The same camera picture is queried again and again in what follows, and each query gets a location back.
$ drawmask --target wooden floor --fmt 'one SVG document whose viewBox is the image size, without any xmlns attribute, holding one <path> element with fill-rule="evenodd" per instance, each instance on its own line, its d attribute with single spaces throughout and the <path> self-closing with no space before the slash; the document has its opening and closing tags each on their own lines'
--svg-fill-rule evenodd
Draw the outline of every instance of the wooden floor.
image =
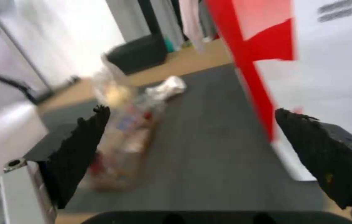
<svg viewBox="0 0 352 224">
<path fill-rule="evenodd" d="M 206 52 L 204 54 L 197 53 L 192 47 L 170 53 L 165 64 L 138 72 L 129 76 L 129 78 L 134 85 L 141 86 L 162 81 L 171 75 L 185 75 L 231 62 L 230 55 L 221 40 L 216 40 L 206 44 Z M 78 84 L 64 92 L 58 93 L 44 102 L 38 109 L 40 113 L 44 113 L 93 98 L 91 80 L 82 79 Z M 324 200 L 327 203 L 326 211 L 351 219 L 350 209 L 342 211 L 325 194 Z M 60 212 L 56 224 L 79 224 L 94 215 L 95 214 L 63 214 Z"/>
</svg>

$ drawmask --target hanging clothes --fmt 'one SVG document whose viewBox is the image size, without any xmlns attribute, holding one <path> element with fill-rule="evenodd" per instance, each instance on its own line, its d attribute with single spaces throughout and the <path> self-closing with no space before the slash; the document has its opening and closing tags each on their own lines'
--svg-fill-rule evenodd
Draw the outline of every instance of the hanging clothes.
<svg viewBox="0 0 352 224">
<path fill-rule="evenodd" d="M 197 0 L 179 0 L 183 32 L 190 39 L 195 49 L 203 53 L 205 45 L 203 43 L 198 3 L 199 1 Z"/>
</svg>

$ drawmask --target trash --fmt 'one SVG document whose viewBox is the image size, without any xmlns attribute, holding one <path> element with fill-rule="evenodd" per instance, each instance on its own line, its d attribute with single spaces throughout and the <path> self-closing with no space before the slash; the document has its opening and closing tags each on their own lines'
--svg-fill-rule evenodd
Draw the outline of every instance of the trash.
<svg viewBox="0 0 352 224">
<path fill-rule="evenodd" d="M 117 110 L 133 100 L 136 88 L 133 87 L 126 75 L 114 64 L 101 57 L 103 66 L 93 75 L 93 93 L 99 103 Z"/>
<path fill-rule="evenodd" d="M 166 101 L 170 97 L 183 93 L 186 83 L 178 76 L 171 76 L 156 87 L 147 88 L 146 93 L 156 100 Z"/>
<path fill-rule="evenodd" d="M 133 183 L 163 108 L 163 101 L 143 94 L 110 117 L 87 172 L 92 188 L 122 189 Z"/>
</svg>

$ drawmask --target gray tabletop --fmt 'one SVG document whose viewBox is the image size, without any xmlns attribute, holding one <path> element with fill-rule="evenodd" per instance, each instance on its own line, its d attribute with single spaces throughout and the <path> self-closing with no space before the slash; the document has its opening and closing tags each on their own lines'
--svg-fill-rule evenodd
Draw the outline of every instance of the gray tabletop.
<svg viewBox="0 0 352 224">
<path fill-rule="evenodd" d="M 128 190 L 78 189 L 66 212 L 321 210 L 316 182 L 297 182 L 265 138 L 233 65 L 183 76 Z M 43 115 L 49 129 L 92 116 L 95 101 Z"/>
</svg>

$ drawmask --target teal object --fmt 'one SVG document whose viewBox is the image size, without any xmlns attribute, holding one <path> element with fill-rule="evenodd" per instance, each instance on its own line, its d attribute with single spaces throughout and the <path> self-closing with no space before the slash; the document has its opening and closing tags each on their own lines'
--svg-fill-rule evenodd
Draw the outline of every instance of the teal object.
<svg viewBox="0 0 352 224">
<path fill-rule="evenodd" d="M 168 53 L 174 52 L 175 48 L 173 47 L 172 41 L 170 41 L 167 37 L 164 38 L 166 49 L 168 50 Z"/>
</svg>

